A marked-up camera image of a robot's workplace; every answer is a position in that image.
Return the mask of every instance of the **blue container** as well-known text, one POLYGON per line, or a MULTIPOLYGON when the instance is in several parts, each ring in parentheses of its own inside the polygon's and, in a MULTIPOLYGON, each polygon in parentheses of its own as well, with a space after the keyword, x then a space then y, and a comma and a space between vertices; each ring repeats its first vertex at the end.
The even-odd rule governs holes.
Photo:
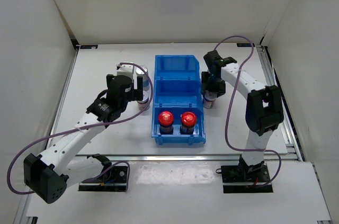
POLYGON ((204 143, 203 105, 201 99, 199 62, 195 56, 155 56, 154 98, 151 136, 163 143, 204 143), (162 111, 174 114, 173 134, 162 135, 158 116, 162 111), (180 133, 181 114, 191 111, 197 115, 192 135, 180 133))

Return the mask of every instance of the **can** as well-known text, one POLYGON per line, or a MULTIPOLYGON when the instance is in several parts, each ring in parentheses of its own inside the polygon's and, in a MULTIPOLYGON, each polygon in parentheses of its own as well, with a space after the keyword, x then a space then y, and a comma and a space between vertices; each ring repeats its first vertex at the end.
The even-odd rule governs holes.
POLYGON ((142 101, 137 101, 139 110, 143 110, 147 106, 148 100, 149 100, 148 93, 146 91, 143 91, 142 101))
POLYGON ((181 134, 193 134, 197 116, 193 112, 185 112, 181 115, 181 134))
POLYGON ((217 99, 217 93, 212 93, 206 91, 205 96, 203 97, 203 107, 205 109, 210 109, 214 106, 214 102, 217 99))
POLYGON ((159 130, 161 134, 172 134, 174 115, 170 111, 163 111, 159 114, 159 130))
MULTIPOLYGON (((143 68, 146 71, 146 74, 148 75, 148 69, 145 65, 140 65, 141 68, 143 68)), ((146 76, 146 74, 137 67, 136 69, 136 74, 137 76, 141 76, 142 77, 142 87, 144 89, 144 91, 148 91, 149 90, 149 81, 148 78, 146 76)))

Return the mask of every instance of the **red lid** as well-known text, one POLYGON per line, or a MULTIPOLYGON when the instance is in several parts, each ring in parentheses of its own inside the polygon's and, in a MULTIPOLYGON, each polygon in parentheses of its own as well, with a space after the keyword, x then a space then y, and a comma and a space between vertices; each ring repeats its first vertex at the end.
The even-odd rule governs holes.
POLYGON ((163 111, 159 114, 158 119, 161 125, 167 126, 173 124, 174 115, 170 111, 163 111))
POLYGON ((197 123, 197 116, 193 112, 185 112, 181 115, 181 123, 185 126, 194 126, 197 123))

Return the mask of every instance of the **white wall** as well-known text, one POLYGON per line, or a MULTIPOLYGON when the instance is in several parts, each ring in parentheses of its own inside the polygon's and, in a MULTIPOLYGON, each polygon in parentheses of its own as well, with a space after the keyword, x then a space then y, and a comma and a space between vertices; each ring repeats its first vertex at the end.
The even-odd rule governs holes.
MULTIPOLYGON (((1 223, 13 222, 21 199, 7 188, 7 167, 48 133, 73 55, 53 0, 0 0, 1 223)), ((12 174, 18 190, 24 189, 22 160, 12 174)))
POLYGON ((339 0, 291 0, 269 52, 306 159, 339 223, 339 0))
POLYGON ((217 42, 233 34, 259 42, 266 30, 275 28, 288 1, 56 0, 56 3, 81 44, 98 44, 217 42), (266 29, 272 17, 271 27, 266 29))

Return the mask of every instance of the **table surface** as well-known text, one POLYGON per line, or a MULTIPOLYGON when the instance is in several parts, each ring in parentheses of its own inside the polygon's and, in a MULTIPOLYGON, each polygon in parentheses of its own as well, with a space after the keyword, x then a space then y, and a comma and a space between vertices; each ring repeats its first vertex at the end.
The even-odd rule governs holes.
MULTIPOLYGON (((55 203, 31 195, 38 223, 316 224, 329 220, 311 163, 283 161, 273 193, 223 194, 219 162, 131 162, 128 192, 67 189, 55 203)), ((277 162, 268 162, 273 174, 277 162)))
MULTIPOLYGON (((94 101, 99 92, 106 89, 107 74, 116 74, 116 64, 132 61, 146 65, 151 79, 154 78, 155 55, 195 55, 200 63, 200 71, 206 71, 203 56, 214 48, 214 43, 168 43, 168 44, 107 44, 97 49, 80 49, 76 58, 68 90, 64 100, 56 132, 72 128, 94 101)), ((235 43, 219 46, 222 57, 232 56, 239 63, 250 53, 251 48, 237 47, 235 43)), ((257 80, 265 83, 263 68, 257 51, 246 63, 244 69, 257 80)), ((110 126, 87 144, 80 155, 212 155, 239 154, 227 147, 224 137, 226 113, 233 87, 227 83, 226 94, 217 99, 214 107, 204 109, 206 144, 188 146, 186 144, 164 144, 159 146, 151 138, 152 108, 132 121, 110 126)), ((245 122, 246 101, 236 94, 229 126, 231 144, 242 148, 246 145, 248 127, 245 122)), ((136 102, 128 104, 121 119, 137 113, 136 102)), ((281 154, 286 154, 286 142, 281 127, 274 132, 268 146, 281 154)))

